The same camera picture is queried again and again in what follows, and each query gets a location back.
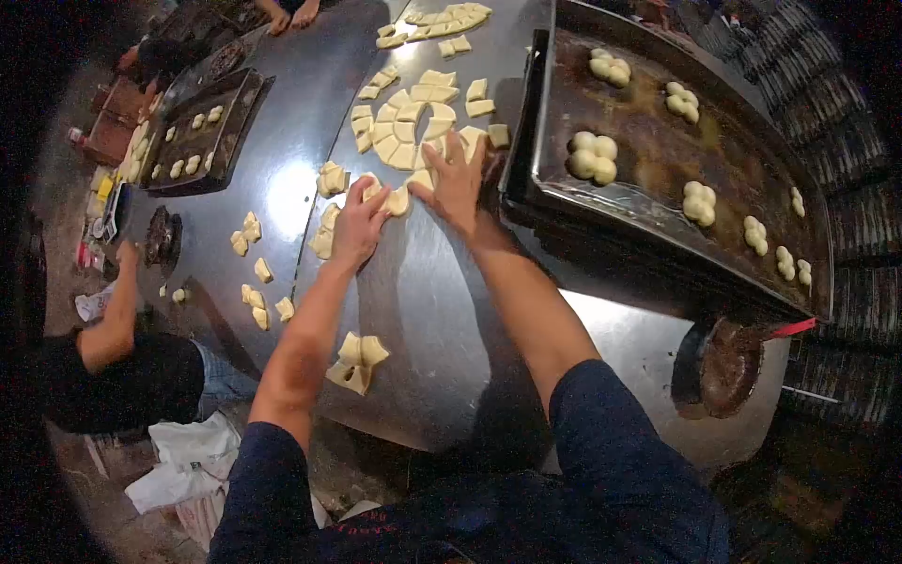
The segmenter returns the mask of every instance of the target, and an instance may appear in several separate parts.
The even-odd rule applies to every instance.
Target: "stainless steel table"
[[[458,128],[470,124],[485,128],[490,120],[506,123],[511,130],[516,127],[525,48],[533,30],[548,25],[550,6],[544,0],[483,3],[494,14],[487,24],[466,34],[473,51],[451,61],[441,59],[434,40],[388,52],[375,52],[373,47],[376,28],[408,11],[440,11],[445,4],[435,0],[414,0],[406,7],[343,0],[322,13],[309,30],[263,37],[247,64],[276,79],[247,133],[227,189],[187,198],[139,194],[133,199],[128,230],[137,238],[143,237],[160,203],[182,215],[181,255],[169,285],[172,290],[186,284],[192,302],[176,307],[158,298],[157,267],[142,275],[142,295],[177,326],[224,348],[237,365],[259,373],[282,329],[273,305],[292,292],[297,302],[321,265],[304,243],[316,231],[329,202],[344,204],[343,195],[329,200],[316,195],[319,166],[335,161],[351,172],[352,180],[373,171],[394,187],[407,176],[382,165],[373,151],[358,154],[345,123],[350,106],[361,103],[354,96],[369,77],[388,63],[400,69],[400,84],[375,101],[363,102],[372,103],[374,112],[395,90],[415,84],[426,69],[456,71],[462,93],[470,81],[488,78],[497,113],[471,120],[461,96],[452,103]],[[404,26],[401,18],[400,27]],[[425,130],[425,117],[418,138]],[[228,237],[249,210],[262,222],[263,238],[241,258],[232,252]],[[669,444],[699,467],[730,464],[758,448],[776,407],[787,342],[767,344],[759,384],[737,416],[681,419],[668,387],[674,355],[691,322],[605,299],[619,299],[616,281],[586,277],[546,252],[529,230],[513,230],[524,248],[558,278],[565,298],[605,359]],[[275,280],[269,284],[260,284],[253,275],[258,256],[273,272]],[[253,324],[249,308],[240,300],[242,283],[263,293],[273,320],[270,331]],[[658,311],[673,309],[667,295],[658,295],[655,302],[659,307],[653,309]],[[481,275],[460,241],[420,202],[412,203],[406,217],[385,224],[373,259],[348,292],[336,347],[351,330],[378,335],[391,357],[380,365],[365,397],[326,382],[319,414],[427,451],[476,436],[547,447],[538,396],[494,312]]]

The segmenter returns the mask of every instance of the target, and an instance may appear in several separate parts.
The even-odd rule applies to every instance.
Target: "cut dough square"
[[[251,304],[252,308],[260,308],[261,310],[266,309],[266,304],[263,303],[263,294],[259,293],[257,290],[251,290],[251,292],[247,294],[247,302]]]
[[[465,105],[466,114],[470,117],[484,116],[485,114],[490,114],[495,111],[494,100],[476,100],[474,102],[467,102]]]
[[[440,86],[444,75],[437,70],[427,70],[419,77],[419,84],[431,84],[432,86]]]
[[[373,107],[372,106],[354,106],[351,108],[351,119],[357,119],[359,117],[373,117]]]
[[[456,72],[448,72],[447,74],[443,74],[441,77],[442,84],[438,84],[437,86],[457,86],[457,73]]]
[[[417,124],[413,122],[395,122],[394,134],[402,143],[413,143],[417,134]]]
[[[400,45],[403,45],[407,40],[406,33],[399,33],[397,35],[390,35],[388,37],[380,37],[376,40],[376,47],[379,49],[394,49]]]
[[[426,188],[433,190],[433,191],[435,191],[435,189],[436,189],[435,186],[432,184],[432,175],[426,169],[420,169],[418,171],[415,171],[413,174],[411,174],[409,177],[407,177],[407,179],[404,181],[403,186],[406,188],[407,185],[410,184],[411,182],[419,182]]]
[[[489,79],[478,79],[470,83],[466,90],[466,101],[485,100],[485,92],[489,88]]]
[[[460,37],[455,37],[454,39],[452,39],[451,46],[454,47],[455,52],[458,53],[473,50],[470,42],[466,40],[466,35],[461,35]]]
[[[476,25],[476,18],[472,17],[469,14],[465,15],[464,17],[462,17],[461,19],[459,19],[457,21],[460,22],[460,25],[461,25],[460,31],[462,31],[462,32],[467,32],[470,29],[472,29],[474,25]]]
[[[390,85],[397,77],[390,77],[385,74],[381,70],[376,73],[376,75],[370,80],[370,84],[377,87],[379,90]]]
[[[395,109],[401,109],[409,103],[410,103],[410,96],[407,95],[407,90],[402,88],[401,90],[398,90],[397,92],[392,94],[391,97],[388,99],[388,101],[385,104],[387,106],[391,106]]]
[[[495,149],[507,149],[511,146],[511,132],[505,124],[489,125],[489,139]]]
[[[381,90],[375,86],[364,86],[360,89],[360,94],[357,97],[361,100],[373,100],[379,96],[380,92]]]
[[[432,88],[432,92],[429,94],[429,101],[447,104],[451,100],[455,99],[459,93],[460,88],[436,86]]]
[[[244,234],[241,231],[235,231],[232,234],[232,250],[235,251],[238,256],[245,256],[247,254],[247,239],[244,238]]]
[[[410,87],[410,100],[414,102],[428,102],[435,87],[425,84],[416,84]]]
[[[425,102],[410,102],[405,107],[398,110],[395,121],[416,123],[419,119],[419,115],[423,113],[423,107],[425,105]]]
[[[445,34],[457,33],[464,30],[464,25],[460,23],[459,20],[454,20],[452,22],[448,22],[448,25],[445,27]]]
[[[431,102],[429,105],[432,107],[432,116],[436,119],[450,119],[451,121],[457,119],[457,114],[451,106],[440,102]]]
[[[403,143],[391,155],[391,158],[385,164],[391,166],[392,168],[398,169],[399,171],[412,171],[414,156],[414,144]]]
[[[357,142],[357,152],[360,154],[366,153],[370,150],[370,147],[373,146],[373,136],[370,134],[363,134],[356,139]]]
[[[373,126],[373,143],[385,139],[394,131],[394,122],[380,123]]]
[[[454,45],[451,42],[438,42],[438,51],[445,58],[454,57],[455,54]]]
[[[431,139],[437,139],[442,135],[446,134],[451,127],[454,126],[454,121],[450,119],[436,119],[435,117],[429,118],[429,125],[426,128],[426,132],[423,134],[423,139],[425,141],[429,141]]]
[[[264,284],[272,282],[272,273],[268,266],[266,266],[266,261],[263,260],[263,257],[257,259],[257,262],[253,264],[253,273],[257,275],[257,278],[260,279],[260,282]]]
[[[368,134],[371,127],[373,127],[372,116],[361,117],[351,122],[351,129],[354,130],[354,135]]]
[[[376,114],[376,121],[377,122],[393,122],[397,115],[398,115],[397,107],[389,106],[388,104],[383,104],[382,107],[379,108],[379,113]]]
[[[394,65],[389,65],[382,69],[382,74],[390,77],[392,80],[395,80],[398,77],[398,67]]]
[[[389,135],[373,145],[373,149],[376,151],[376,154],[379,155],[379,159],[385,164],[388,164],[391,155],[395,152],[395,149],[398,148],[398,145],[400,145],[398,138],[394,135]]]
[[[429,38],[429,28],[428,27],[418,27],[414,30],[413,33],[410,34],[410,37],[407,38],[407,43],[413,42],[421,42],[424,39]]]
[[[291,300],[288,298],[282,298],[276,302],[276,311],[278,311],[281,316],[279,321],[287,323],[294,317],[294,304],[291,303]]]
[[[250,241],[251,243],[256,243],[260,240],[261,232],[260,232],[260,222],[254,221],[250,226],[248,226],[244,230],[244,238]]]

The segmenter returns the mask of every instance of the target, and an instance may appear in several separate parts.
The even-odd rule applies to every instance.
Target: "dough piece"
[[[389,65],[389,66],[385,67],[384,69],[382,69],[382,74],[387,77],[390,77],[392,80],[394,80],[398,77],[398,67],[396,67],[394,65]]]
[[[455,114],[454,109],[447,104],[429,102],[429,106],[432,107],[432,116],[436,119],[449,119],[451,121],[457,119],[457,114]]]
[[[767,237],[768,231],[764,228],[764,225],[754,216],[746,216],[742,220],[742,224],[745,227],[746,244],[754,248],[758,256],[767,254],[768,241],[765,237]]]
[[[448,22],[448,25],[445,28],[445,35],[450,35],[451,33],[458,33],[462,31],[465,31],[464,25],[460,23],[460,20],[454,20]]]
[[[686,111],[683,113],[683,117],[690,124],[698,123],[698,110],[696,110],[691,104],[686,104]]]
[[[792,282],[796,278],[796,267],[792,263],[778,263],[777,270],[783,274],[783,278],[787,282]]]
[[[375,86],[364,86],[360,89],[360,94],[357,97],[361,100],[372,100],[379,96],[380,92],[382,91]]]
[[[376,154],[379,155],[379,160],[384,162],[385,164],[388,164],[389,159],[394,154],[399,145],[400,141],[398,141],[398,138],[394,135],[389,135],[385,139],[382,139],[380,142],[374,144],[373,149],[376,151]]]
[[[410,87],[410,100],[413,102],[428,102],[429,97],[432,96],[433,88],[435,87],[426,84],[415,84]]]
[[[398,137],[398,141],[402,143],[413,143],[416,136],[416,124],[412,122],[395,122],[394,134]]]
[[[577,132],[570,140],[570,151],[579,151],[583,149],[590,153],[595,151],[595,134],[588,131]]]
[[[383,88],[387,87],[387,86],[390,85],[392,82],[394,82],[394,80],[395,80],[396,78],[397,78],[397,77],[390,77],[389,75],[385,74],[384,72],[382,72],[382,71],[380,70],[379,72],[377,72],[377,73],[375,74],[375,76],[373,76],[373,77],[370,79],[370,84],[371,84],[372,86],[377,87],[379,90],[382,90]]]
[[[354,135],[368,134],[371,127],[373,127],[372,117],[361,117],[351,122],[351,129],[354,130]]]
[[[376,175],[373,174],[372,172],[364,172],[363,174],[360,175],[360,178],[363,178],[364,176],[368,176],[373,179],[373,184],[370,184],[370,187],[367,188],[366,190],[364,190],[364,202],[365,202],[366,200],[368,200],[368,199],[372,198],[373,196],[375,196],[376,194],[378,194],[379,190],[382,190],[382,183],[379,181],[378,178],[376,178]]]
[[[447,35],[446,23],[436,23],[435,25],[429,27],[429,31],[426,32],[426,36],[429,38],[441,37],[442,35]]]
[[[335,202],[326,206],[326,210],[323,211],[323,215],[319,217],[319,224],[326,229],[335,229],[336,228],[336,219],[338,218],[338,214],[341,213],[341,208]]]
[[[792,200],[792,209],[796,212],[799,217],[805,217],[805,206],[802,205],[801,199]]]
[[[418,27],[410,34],[410,37],[407,38],[407,43],[413,42],[421,42],[424,39],[429,38],[429,28],[428,27]]]
[[[487,19],[487,14],[477,14],[474,12],[470,14],[470,17],[473,18],[473,25],[471,27],[475,27]]]
[[[446,59],[448,57],[454,57],[456,53],[454,45],[452,45],[451,42],[438,42],[438,52]]]
[[[630,68],[630,64],[623,59],[611,59],[611,66],[622,69],[623,72],[626,73],[626,78],[632,76],[632,69]]]
[[[257,262],[253,264],[253,272],[260,279],[260,282],[264,284],[272,282],[272,273],[269,267],[266,266],[266,261],[263,260],[263,257],[258,258]]]
[[[426,107],[426,102],[410,102],[405,107],[398,110],[395,121],[414,122],[414,124],[416,124],[419,115],[423,113],[424,107]]]
[[[697,196],[690,196],[683,200],[683,214],[694,221],[702,218],[706,208],[704,200]]]
[[[235,251],[238,256],[245,256],[247,254],[247,239],[244,238],[241,231],[235,231],[232,234],[232,250]]]
[[[704,194],[704,184],[701,182],[697,182],[695,180],[690,180],[683,187],[683,197],[684,198],[692,198],[697,197],[705,200]]]
[[[393,122],[397,116],[398,108],[385,104],[379,108],[379,113],[376,114],[376,123]]]
[[[432,87],[432,91],[429,93],[429,101],[438,102],[439,104],[447,104],[451,100],[455,99],[459,93],[460,88],[453,88],[449,86]]]
[[[378,337],[366,336],[360,339],[360,356],[363,366],[373,368],[389,357],[389,351],[385,350]]]
[[[366,153],[373,146],[373,136],[368,133],[363,134],[356,138],[356,142],[357,152],[360,154]]]
[[[363,366],[345,365],[339,361],[326,370],[326,378],[333,384],[366,395],[373,379],[373,371]]]
[[[313,240],[308,243],[308,246],[313,249],[313,254],[318,259],[327,261],[332,257],[333,236],[334,233],[331,229],[326,229],[325,226],[317,228],[317,232],[313,235]]]
[[[373,117],[373,107],[372,106],[354,106],[351,108],[351,119],[355,120],[358,117]]]
[[[698,219],[698,225],[701,227],[709,227],[714,223],[716,219],[716,215],[714,214],[714,208],[706,207],[702,211],[702,216]]]
[[[388,37],[380,37],[376,40],[376,47],[378,47],[379,49],[394,49],[395,47],[403,45],[406,40],[406,33],[399,33],[397,35],[390,35]]]
[[[454,50],[457,53],[463,53],[473,50],[473,46],[470,45],[470,42],[466,40],[466,35],[461,35],[460,37],[455,37],[454,39],[452,39],[451,46],[454,47]]]
[[[411,182],[419,182],[430,191],[435,191],[436,189],[435,185],[432,183],[432,175],[429,174],[429,171],[427,171],[426,169],[415,171],[413,174],[407,177],[407,179],[401,186],[406,189],[407,185]]]
[[[407,185],[402,185],[397,190],[393,190],[389,197],[382,204],[382,209],[388,210],[393,216],[400,217],[407,213],[410,209],[410,194],[407,191]]]
[[[348,332],[338,349],[338,361],[348,366],[362,365],[364,358],[360,350],[360,341],[355,333]]]
[[[329,198],[333,194],[347,190],[347,181],[348,175],[345,173],[345,169],[334,162],[327,161],[319,169],[317,192],[323,198]]]
[[[132,161],[132,166],[128,168],[128,178],[129,182],[134,182],[138,180],[138,174],[141,173],[141,161]]]
[[[578,149],[567,159],[570,172],[581,180],[589,180],[595,175],[595,162],[598,157],[592,151]]]
[[[508,126],[505,124],[489,125],[489,140],[492,141],[492,147],[495,149],[507,149],[510,147],[511,133],[508,130]]]
[[[684,102],[691,105],[695,109],[698,109],[698,98],[695,97],[695,94],[693,94],[691,91],[683,90],[682,92],[680,92],[677,95],[680,96],[681,98],[683,98]]]
[[[423,140],[429,141],[441,137],[446,134],[452,126],[454,126],[453,120],[430,117],[429,125],[426,128],[426,132],[423,134]]]
[[[611,75],[608,77],[608,81],[613,84],[617,88],[623,88],[626,85],[630,84],[630,75],[626,73],[625,70],[620,67],[611,66]]]
[[[597,156],[604,157],[610,161],[617,159],[617,143],[607,135],[595,137],[594,151]]]
[[[263,294],[259,293],[257,290],[248,292],[247,302],[251,304],[252,308],[260,308],[261,310],[266,309],[266,305],[263,303]]]
[[[282,298],[276,302],[276,311],[279,312],[279,321],[288,323],[294,317],[294,304],[288,298]]]
[[[419,84],[454,87],[457,86],[457,73],[449,72],[443,74],[437,70],[427,70],[419,77]]]
[[[717,203],[717,194],[714,192],[714,189],[710,186],[703,184],[704,193],[702,194],[702,199],[712,208]]]
[[[686,90],[685,88],[683,88],[683,85],[680,84],[679,82],[668,82],[667,85],[664,87],[664,89],[667,91],[667,93],[670,96],[679,96],[682,92],[684,92]]]
[[[611,60],[591,59],[589,60],[589,70],[599,79],[608,80],[611,78]]]
[[[253,308],[251,310],[251,315],[253,315],[253,320],[257,322],[257,327],[263,329],[264,331],[268,331],[270,329],[270,316],[266,313],[266,310],[261,308]]]
[[[181,169],[183,166],[185,166],[184,161],[175,161],[175,164],[172,165],[172,169],[170,170],[170,178],[173,180],[177,179],[181,174]]]
[[[684,114],[686,112],[686,107],[688,106],[688,104],[683,101],[683,98],[677,94],[668,96],[667,100],[665,100],[665,105],[667,106],[667,111],[675,116]]]
[[[413,143],[402,143],[398,149],[391,155],[391,158],[385,164],[399,171],[413,170],[413,157],[415,155],[415,146]]]
[[[398,90],[397,92],[392,94],[391,97],[386,102],[386,104],[395,109],[401,109],[401,108],[405,107],[407,104],[409,104],[410,102],[411,102],[411,100],[410,100],[410,96],[407,95],[407,90],[402,88],[401,90]]]
[[[595,175],[594,179],[602,186],[606,186],[617,178],[617,165],[611,159],[606,157],[595,158]]]
[[[253,221],[248,221],[247,217],[244,219],[243,235],[244,238],[251,243],[256,243],[262,236],[260,231],[260,221],[257,220],[257,216],[255,216],[253,212],[248,212],[248,217],[253,217]]]
[[[134,148],[134,151],[132,151],[132,156],[136,160],[140,161],[143,158],[144,154],[147,153],[147,144],[147,138],[145,137],[141,140],[140,143],[138,143],[138,146]]]
[[[495,111],[494,100],[476,100],[465,104],[466,114],[470,117],[484,116]]]
[[[476,153],[476,144],[479,141],[479,138],[485,135],[485,131],[478,127],[468,125],[464,129],[461,129],[459,133],[464,144],[464,160],[470,162],[473,159],[473,155]]]
[[[373,143],[378,143],[382,139],[385,139],[389,135],[392,135],[394,132],[394,122],[388,123],[377,123],[373,126],[373,134],[371,137],[373,138]]]
[[[470,83],[466,90],[466,101],[485,100],[485,92],[489,88],[489,79],[478,79]]]
[[[458,30],[460,32],[468,32],[473,29],[478,23],[476,21],[476,18],[472,17],[471,15],[465,15],[457,21],[460,22],[460,29]]]

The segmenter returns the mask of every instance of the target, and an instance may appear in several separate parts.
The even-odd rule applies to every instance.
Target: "baking tray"
[[[640,25],[569,0],[556,2],[554,17],[523,201],[651,242],[670,264],[692,264],[724,291],[751,288],[764,305],[829,320],[833,257],[824,197],[768,119],[724,77]],[[618,90],[590,74],[594,47],[631,64],[629,86]],[[661,89],[670,80],[699,97],[703,117],[697,126],[664,108]],[[567,172],[566,145],[581,130],[618,142],[613,184],[598,187]],[[717,221],[709,229],[681,213],[689,180],[717,191]],[[805,197],[804,219],[792,211],[791,186]],[[768,228],[765,257],[745,245],[747,215]],[[810,291],[779,275],[778,245],[812,263]]]
[[[221,187],[263,84],[263,76],[256,70],[240,69],[174,106],[153,130],[149,156],[138,176],[140,187],[166,194]],[[205,122],[200,129],[191,129],[195,115],[207,114],[215,106],[224,107],[218,122]],[[166,132],[173,126],[177,128],[176,136],[166,142]],[[208,171],[204,163],[211,151],[213,164]],[[177,179],[170,177],[175,161],[183,160],[187,165],[189,157],[195,154],[200,155],[200,166],[194,174],[182,171]],[[156,179],[151,179],[156,164],[161,164],[162,169]]]

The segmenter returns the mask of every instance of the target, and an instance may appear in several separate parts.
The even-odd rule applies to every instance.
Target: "baker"
[[[45,337],[32,371],[43,414],[74,433],[111,433],[160,421],[202,421],[224,402],[250,401],[257,382],[198,342],[135,331],[138,247],[116,251],[119,277],[103,319]]]
[[[470,164],[424,145],[435,191],[410,190],[460,236],[526,361],[557,445],[561,477],[468,476],[319,530],[306,456],[311,413],[348,284],[388,217],[388,188],[363,177],[336,220],[332,257],[282,333],[253,400],[208,562],[727,561],[723,510],[689,463],[658,437],[604,363],[555,284],[477,207],[485,153]]]

